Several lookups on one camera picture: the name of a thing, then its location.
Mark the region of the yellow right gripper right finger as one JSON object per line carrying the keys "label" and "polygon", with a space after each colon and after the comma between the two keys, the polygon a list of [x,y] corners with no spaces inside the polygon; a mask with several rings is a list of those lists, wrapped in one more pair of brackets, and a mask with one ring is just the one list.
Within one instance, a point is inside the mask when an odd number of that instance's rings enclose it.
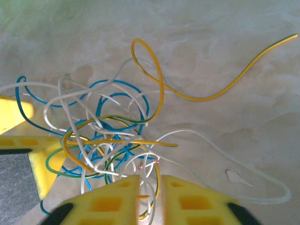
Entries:
{"label": "yellow right gripper right finger", "polygon": [[163,225],[261,225],[234,198],[171,175],[161,182]]}

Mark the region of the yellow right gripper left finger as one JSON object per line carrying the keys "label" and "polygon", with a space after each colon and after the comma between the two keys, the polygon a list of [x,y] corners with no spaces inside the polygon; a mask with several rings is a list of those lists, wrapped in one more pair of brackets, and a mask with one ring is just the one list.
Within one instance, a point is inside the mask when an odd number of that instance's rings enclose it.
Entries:
{"label": "yellow right gripper left finger", "polygon": [[137,225],[140,177],[132,175],[63,201],[44,225]]}

